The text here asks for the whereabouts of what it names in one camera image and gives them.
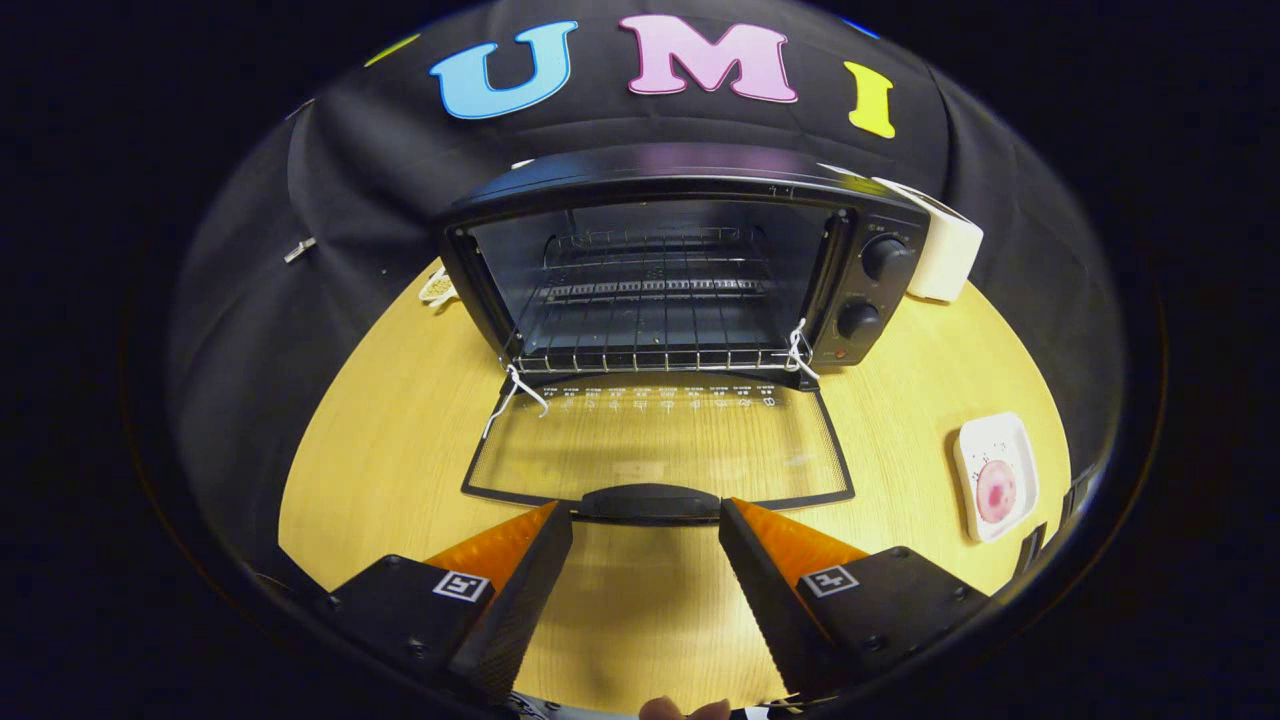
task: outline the white plate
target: white plate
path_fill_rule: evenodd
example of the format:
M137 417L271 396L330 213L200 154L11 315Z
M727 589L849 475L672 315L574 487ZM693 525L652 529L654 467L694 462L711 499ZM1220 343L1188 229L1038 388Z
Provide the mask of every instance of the white plate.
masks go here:
M965 515L969 537L979 542L993 542L1027 519L1039 501L1039 477L1036 474L1036 456L1027 427L1014 413L1001 413L989 418L969 420L960 427L955 445L956 469L964 489ZM993 460L1004 460L1014 470L1018 497L1014 510L998 523L988 523L978 514L978 473Z

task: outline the wooden table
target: wooden table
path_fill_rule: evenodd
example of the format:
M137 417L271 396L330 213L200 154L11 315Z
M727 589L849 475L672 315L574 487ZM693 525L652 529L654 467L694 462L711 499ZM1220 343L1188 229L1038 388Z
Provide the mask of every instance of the wooden table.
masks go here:
M338 373L289 471L279 542L325 588L396 552L425 559L527 509L460 486L503 374L466 309L428 309L424 270ZM983 592L1009 580L1021 539L1057 530L1066 437L1043 378L973 286L951 305L908 297L870 355L823 373L856 497L787 515L877 552L905 544ZM1012 410L1041 475L1030 518L993 543L965 532L951 460L959 427ZM635 714L786 696L714 527L576 523L516 689Z

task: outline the oven knob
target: oven knob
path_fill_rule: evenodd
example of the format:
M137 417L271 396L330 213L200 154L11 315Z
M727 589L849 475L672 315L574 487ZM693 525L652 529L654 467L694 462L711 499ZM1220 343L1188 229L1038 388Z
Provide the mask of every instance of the oven knob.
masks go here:
M893 237L873 238L863 249L863 269L867 277L891 287L906 287L911 282L911 251Z
M884 323L879 319L876 306L861 300L845 305L836 318L836 331L845 340L867 347L876 342L883 327Z

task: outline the blue letter u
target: blue letter u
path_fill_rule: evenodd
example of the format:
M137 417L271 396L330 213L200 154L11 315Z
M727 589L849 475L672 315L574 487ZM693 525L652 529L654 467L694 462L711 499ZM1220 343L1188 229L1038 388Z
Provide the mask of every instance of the blue letter u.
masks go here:
M576 22L564 20L517 35L516 42L527 42L532 49L534 77L507 90L489 85L485 58L498 49L497 42L476 45L440 60L430 72L440 78L444 109L456 118L479 120L515 113L556 95L568 82L567 37L576 28Z

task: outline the foam letter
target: foam letter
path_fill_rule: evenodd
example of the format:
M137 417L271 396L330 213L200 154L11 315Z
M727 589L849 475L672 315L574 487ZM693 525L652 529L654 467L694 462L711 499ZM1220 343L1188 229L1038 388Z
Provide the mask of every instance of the foam letter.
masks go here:
M573 20L529 28L516 36L527 42L534 54L534 77L524 85L494 90L489 85L485 58L498 49L485 42L440 60L430 73L440 78L440 100L456 118L479 120L524 110L541 102L568 82L568 33L577 28Z
M632 15L620 26L636 33L640 45L640 77L627 87L641 95L668 95L689 85L676 77L677 60L707 92L718 88L733 65L739 79L733 92L772 102L795 102L796 91L787 85L782 67L782 45L787 36L765 27L735 24L712 45L705 37L675 15Z
M888 90L893 83L858 63L845 63L845 69L854 73L854 83L858 86L858 108L849 113L849 122L867 132L892 138L897 135L888 122Z

